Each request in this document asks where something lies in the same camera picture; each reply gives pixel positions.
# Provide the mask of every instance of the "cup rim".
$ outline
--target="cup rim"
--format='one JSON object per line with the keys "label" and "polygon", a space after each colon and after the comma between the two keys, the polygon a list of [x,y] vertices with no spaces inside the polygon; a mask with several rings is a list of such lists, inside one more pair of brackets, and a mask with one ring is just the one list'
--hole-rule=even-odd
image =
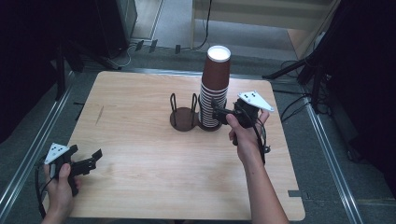
{"label": "cup rim", "polygon": [[225,63],[230,60],[231,52],[224,46],[216,45],[207,50],[207,57],[216,63]]}

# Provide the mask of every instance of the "gray floor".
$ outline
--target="gray floor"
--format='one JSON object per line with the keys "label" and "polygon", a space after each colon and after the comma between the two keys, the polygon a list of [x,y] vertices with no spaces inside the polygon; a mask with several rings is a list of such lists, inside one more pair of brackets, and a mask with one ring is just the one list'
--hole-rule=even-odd
{"label": "gray floor", "polygon": [[163,5],[163,0],[134,0],[138,11],[132,38],[152,39],[158,18]]}
{"label": "gray floor", "polygon": [[[157,48],[152,53],[149,53],[148,47],[144,47],[140,51],[130,49],[132,60],[122,70],[136,71],[137,68],[145,68],[160,69],[161,71],[201,72],[205,60],[205,49],[200,52],[182,51],[180,54],[174,53],[176,44],[180,44],[182,47],[190,45],[191,20],[188,8],[191,8],[190,1],[164,0],[163,10],[153,37],[153,39],[158,39],[158,46],[162,48]],[[208,42],[212,46],[214,44],[227,46],[232,51],[233,74],[260,79],[260,75],[277,71],[284,61],[295,59],[290,40],[284,29],[221,22],[210,22],[209,27],[210,30],[222,31],[218,34],[210,32]],[[202,21],[196,21],[196,29],[197,42],[195,46],[200,44],[199,40],[203,36]],[[234,34],[233,31],[235,30],[238,31],[239,36],[229,35]],[[115,61],[117,63],[127,63],[129,61],[128,55],[125,53]],[[45,143],[40,149],[41,154],[45,153],[46,148],[52,142],[67,144],[77,123],[75,118],[81,109],[81,106],[74,105],[74,102],[85,102],[98,71],[104,69],[97,63],[87,61],[86,64],[84,73],[76,74],[76,80],[65,102],[64,109],[45,139]],[[274,90],[287,91],[301,90],[301,87],[296,84],[295,78],[289,76],[274,81],[273,88]],[[41,124],[54,104],[55,93],[56,89],[54,87],[26,116],[12,136],[0,145],[2,155],[0,157],[1,190],[6,188],[7,183],[19,168],[28,147],[34,142],[35,134],[39,131]],[[275,95],[277,106],[281,112],[297,98],[295,95],[285,93],[276,92]],[[332,144],[332,151],[356,200],[362,221],[364,223],[394,223],[394,220],[396,220],[396,202],[391,197],[382,174],[370,164],[357,164],[349,161],[346,144],[340,137],[333,119],[325,115],[319,117]],[[351,222],[307,110],[303,110],[284,122],[283,128],[299,188],[303,193],[306,217],[298,223]],[[36,210],[33,184],[33,173],[30,172],[19,196],[9,211],[5,223],[39,222],[40,217]],[[70,218],[68,223],[96,223],[97,221],[93,218]],[[119,220],[114,223],[150,222],[163,223],[160,220]],[[207,220],[197,223],[246,222]]]}

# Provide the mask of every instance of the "black wire cup holder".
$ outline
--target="black wire cup holder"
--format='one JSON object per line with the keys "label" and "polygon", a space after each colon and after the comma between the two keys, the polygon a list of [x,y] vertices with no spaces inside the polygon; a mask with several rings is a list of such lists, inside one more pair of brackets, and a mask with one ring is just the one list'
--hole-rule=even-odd
{"label": "black wire cup holder", "polygon": [[205,113],[205,111],[202,110],[201,111],[202,113],[195,112],[197,103],[199,104],[200,107],[202,107],[200,96],[197,97],[195,93],[192,95],[191,108],[188,107],[177,108],[176,95],[174,93],[171,94],[170,103],[172,108],[172,113],[169,119],[170,123],[174,129],[180,132],[187,132],[195,128],[195,126],[200,127],[204,131],[214,132],[218,130],[222,125],[221,123],[219,123],[219,125],[217,125],[216,127],[210,127],[210,128],[204,126],[201,120],[203,119],[202,113]]}

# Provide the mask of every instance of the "stack of paper cups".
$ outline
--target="stack of paper cups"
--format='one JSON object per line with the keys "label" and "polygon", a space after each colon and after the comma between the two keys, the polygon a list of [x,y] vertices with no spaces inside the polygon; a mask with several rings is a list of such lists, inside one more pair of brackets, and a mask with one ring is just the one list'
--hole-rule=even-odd
{"label": "stack of paper cups", "polygon": [[212,119],[212,99],[224,107],[230,82],[231,52],[223,46],[213,46],[207,51],[202,74],[199,121],[206,128],[215,128],[219,122]]}

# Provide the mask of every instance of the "metal frame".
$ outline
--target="metal frame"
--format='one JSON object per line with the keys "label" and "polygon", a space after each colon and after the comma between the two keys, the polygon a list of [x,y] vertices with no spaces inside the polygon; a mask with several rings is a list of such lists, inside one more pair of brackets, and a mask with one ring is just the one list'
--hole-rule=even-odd
{"label": "metal frame", "polygon": [[[302,87],[304,92],[309,92],[307,88]],[[327,134],[323,128],[319,115],[317,115],[311,106],[307,107],[309,118],[312,121],[315,132],[317,133],[320,146],[323,150],[326,162],[332,173],[332,179],[334,180],[335,186],[340,194],[341,201],[346,209],[346,215],[349,218],[350,223],[363,223],[361,213],[356,204],[355,198],[353,197],[352,191],[344,177],[341,167],[334,155],[332,145],[327,137]]]}
{"label": "metal frame", "polygon": [[[201,76],[202,72],[190,72],[190,71],[175,71],[175,70],[157,70],[157,69],[131,69],[125,72],[135,72],[135,73],[150,73],[155,75],[174,75],[174,76]],[[260,76],[244,76],[244,75],[231,75],[234,78],[242,78],[242,79],[258,79],[262,80]],[[71,88],[73,86],[73,82],[75,79],[75,74],[71,72],[69,74],[69,85],[66,89],[63,97],[55,102],[51,111],[49,112],[47,118],[45,119],[43,125],[41,126],[34,142],[30,146],[27,151],[20,167],[18,168],[16,174],[13,176],[11,181],[8,183],[6,190],[2,194],[2,198],[0,200],[0,223],[5,223],[7,215],[12,208],[12,205],[15,203],[19,193],[21,192],[21,188],[23,187],[28,175],[32,171],[35,162],[37,161],[41,149],[44,146],[50,132],[59,118],[64,104],[67,101]],[[272,83],[277,84],[296,84],[293,81],[279,81],[279,80],[271,80]],[[302,87],[303,92],[308,92],[308,89]],[[341,201],[346,209],[346,214],[349,218],[350,223],[363,223],[361,218],[361,214],[359,208],[356,204],[356,201],[352,195],[351,189],[344,177],[344,174],[341,170],[341,167],[333,153],[332,145],[327,137],[327,134],[322,126],[320,117],[315,114],[312,107],[307,108],[307,112],[309,118],[312,121],[313,127],[317,133],[318,140],[320,142],[320,146],[323,150],[326,161],[329,165],[329,168],[332,173],[332,178],[334,180],[335,186],[338,189],[340,194]]]}
{"label": "metal frame", "polygon": [[35,140],[33,141],[32,145],[30,145],[25,157],[23,158],[21,165],[3,192],[0,200],[0,223],[6,223],[7,215],[11,210],[12,205],[17,200],[18,195],[21,192],[24,183],[26,182],[26,179],[28,178],[30,172],[35,166],[36,161],[38,160],[38,157],[41,154],[41,150],[48,136],[50,135],[56,120],[59,118],[59,115],[64,108],[64,104],[69,97],[74,78],[74,73],[70,72],[68,78],[70,85],[66,89],[64,95],[53,104],[52,109],[47,115],[47,118],[35,136]]}

